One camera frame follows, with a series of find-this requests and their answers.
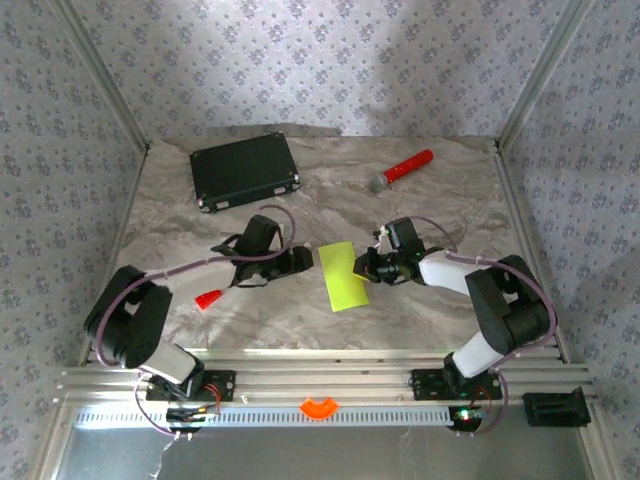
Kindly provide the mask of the controller board with LED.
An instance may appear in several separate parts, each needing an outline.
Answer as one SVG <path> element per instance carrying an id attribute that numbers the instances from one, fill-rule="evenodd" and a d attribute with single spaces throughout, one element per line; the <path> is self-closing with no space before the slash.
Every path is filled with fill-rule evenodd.
<path id="1" fill-rule="evenodd" d="M 486 413 L 480 407 L 455 406 L 449 408 L 452 421 L 447 428 L 457 433 L 474 434 L 481 426 Z"/>

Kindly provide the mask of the black hard case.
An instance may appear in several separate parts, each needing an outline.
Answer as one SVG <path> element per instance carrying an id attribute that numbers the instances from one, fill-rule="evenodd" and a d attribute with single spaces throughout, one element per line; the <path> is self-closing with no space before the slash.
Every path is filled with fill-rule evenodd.
<path id="1" fill-rule="evenodd" d="M 198 150 L 189 161 L 197 205 L 204 213 L 291 194 L 301 186 L 281 132 Z"/>

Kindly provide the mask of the red toy microphone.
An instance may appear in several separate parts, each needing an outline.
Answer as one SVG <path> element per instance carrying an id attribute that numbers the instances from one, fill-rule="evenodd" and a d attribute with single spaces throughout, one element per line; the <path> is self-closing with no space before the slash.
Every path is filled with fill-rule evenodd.
<path id="1" fill-rule="evenodd" d="M 368 188 L 379 193 L 386 189 L 391 183 L 421 169 L 434 159 L 434 153 L 430 149 L 423 150 L 399 164 L 376 174 L 368 183 Z"/>

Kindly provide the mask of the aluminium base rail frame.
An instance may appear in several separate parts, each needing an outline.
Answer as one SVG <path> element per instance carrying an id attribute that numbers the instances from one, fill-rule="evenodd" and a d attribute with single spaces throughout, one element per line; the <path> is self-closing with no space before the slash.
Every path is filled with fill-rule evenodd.
<path id="1" fill-rule="evenodd" d="M 412 398 L 413 369 L 443 364 L 439 350 L 287 350 L 202 349 L 194 351 L 206 367 L 236 372 L 234 404 L 297 406 L 307 398 L 331 397 L 341 406 L 403 405 Z M 597 395 L 588 367 L 566 363 L 555 345 L 526 351 L 501 370 L 509 396 L 565 393 L 582 388 L 588 402 Z M 98 364 L 62 371 L 53 401 L 77 405 L 127 402 L 137 372 Z"/>

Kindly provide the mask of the black plastic bracket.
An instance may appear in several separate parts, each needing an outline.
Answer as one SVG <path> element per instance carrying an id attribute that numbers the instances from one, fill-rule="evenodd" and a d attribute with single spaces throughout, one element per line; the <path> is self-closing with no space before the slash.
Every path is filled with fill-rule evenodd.
<path id="1" fill-rule="evenodd" d="M 591 423 L 581 387 L 570 393 L 526 393 L 522 400 L 531 427 L 581 428 Z"/>

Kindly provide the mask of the grey sheet metal panel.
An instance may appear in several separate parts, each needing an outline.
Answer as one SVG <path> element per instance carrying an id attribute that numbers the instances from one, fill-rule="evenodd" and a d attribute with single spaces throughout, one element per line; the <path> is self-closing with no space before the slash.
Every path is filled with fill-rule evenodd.
<path id="1" fill-rule="evenodd" d="M 75 430 L 56 480 L 593 480 L 573 430 L 511 418 L 485 437 L 435 427 L 230 428 L 169 439 Z"/>

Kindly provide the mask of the orange semicircle plastic piece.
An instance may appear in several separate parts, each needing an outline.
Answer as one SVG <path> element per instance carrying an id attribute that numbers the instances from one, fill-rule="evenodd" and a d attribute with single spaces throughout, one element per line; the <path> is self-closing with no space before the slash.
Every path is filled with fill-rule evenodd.
<path id="1" fill-rule="evenodd" d="M 339 410 L 339 404 L 331 397 L 321 401 L 307 398 L 301 403 L 299 410 L 311 420 L 323 421 L 331 418 Z"/>

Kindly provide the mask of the aluminium side rail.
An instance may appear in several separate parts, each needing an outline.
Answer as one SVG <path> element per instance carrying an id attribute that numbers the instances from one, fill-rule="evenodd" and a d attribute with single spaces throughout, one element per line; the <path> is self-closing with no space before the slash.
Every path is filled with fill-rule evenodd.
<path id="1" fill-rule="evenodd" d="M 102 277 L 101 283 L 100 283 L 100 287 L 98 288 L 98 295 L 97 297 L 100 297 L 100 294 L 103 292 L 103 290 L 106 288 L 107 284 L 109 283 L 109 280 L 112 276 L 112 274 L 114 273 L 116 266 L 117 266 L 117 261 L 118 261 L 118 257 L 119 257 L 119 252 L 122 248 L 122 244 L 123 244 L 123 240 L 124 240 L 124 236 L 126 233 L 126 227 L 129 221 L 129 217 L 131 214 L 131 210 L 135 201 L 135 196 L 136 196 L 136 192 L 138 189 L 138 185 L 140 182 L 140 178 L 144 169 L 144 165 L 146 162 L 146 159 L 148 158 L 148 154 L 149 154 L 149 150 L 150 150 L 151 144 L 148 143 L 145 145 L 145 150 L 142 153 L 142 157 L 139 161 L 138 166 L 136 167 L 135 170 L 135 174 L 132 177 L 132 182 L 130 184 L 130 189 L 128 192 L 128 196 L 126 198 L 126 203 L 124 206 L 124 210 L 123 213 L 120 217 L 120 221 L 118 224 L 118 230 L 116 232 L 115 235 L 115 241 L 113 244 L 113 247 L 111 249 L 110 255 L 109 255 L 109 259 L 106 265 L 106 271 L 105 274 Z M 91 352 L 92 352 L 92 341 L 88 340 L 86 337 L 83 337 L 83 343 L 82 346 L 80 348 L 78 357 L 76 359 L 75 362 L 75 366 L 76 367 L 84 367 L 87 363 L 87 361 L 90 359 L 91 357 Z"/>
<path id="2" fill-rule="evenodd" d="M 489 138 L 485 140 L 485 145 L 499 189 L 499 203 L 508 224 L 505 238 L 500 238 L 497 241 L 495 250 L 501 256 L 519 254 L 527 262 L 557 312 L 559 324 L 550 344 L 556 346 L 559 358 L 564 363 L 573 363 L 574 359 L 560 324 L 563 319 L 564 307 L 545 255 L 540 253 L 541 244 L 538 241 L 536 227 L 530 224 L 532 217 L 528 200 L 519 191 L 514 177 L 510 174 L 508 165 L 501 155 L 498 142 Z"/>

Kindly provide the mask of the aluminium corner post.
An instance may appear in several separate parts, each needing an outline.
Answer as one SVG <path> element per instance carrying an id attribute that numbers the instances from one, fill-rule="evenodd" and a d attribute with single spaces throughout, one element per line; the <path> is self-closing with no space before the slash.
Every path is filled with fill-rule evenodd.
<path id="1" fill-rule="evenodd" d="M 145 153 L 148 149 L 148 142 L 72 0 L 47 1 L 59 18 L 70 42 L 77 50 L 125 135 L 138 151 Z"/>
<path id="2" fill-rule="evenodd" d="M 596 0 L 565 0 L 557 23 L 496 138 L 500 154 L 508 152 Z"/>

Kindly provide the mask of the yellow-green paper sheet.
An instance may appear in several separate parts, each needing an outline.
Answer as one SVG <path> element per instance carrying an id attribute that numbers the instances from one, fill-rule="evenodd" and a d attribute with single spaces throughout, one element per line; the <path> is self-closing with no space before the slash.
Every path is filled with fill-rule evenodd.
<path id="1" fill-rule="evenodd" d="M 364 281 L 353 273 L 356 259 L 351 242 L 339 242 L 318 249 L 323 276 L 333 312 L 369 304 Z"/>

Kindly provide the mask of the black controller board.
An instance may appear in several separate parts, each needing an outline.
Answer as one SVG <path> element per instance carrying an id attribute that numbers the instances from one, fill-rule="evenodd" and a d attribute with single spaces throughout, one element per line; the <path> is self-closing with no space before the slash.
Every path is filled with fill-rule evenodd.
<path id="1" fill-rule="evenodd" d="M 165 421 L 172 433 L 195 434 L 206 421 L 218 416 L 219 411 L 210 405 L 198 408 L 168 408 Z"/>

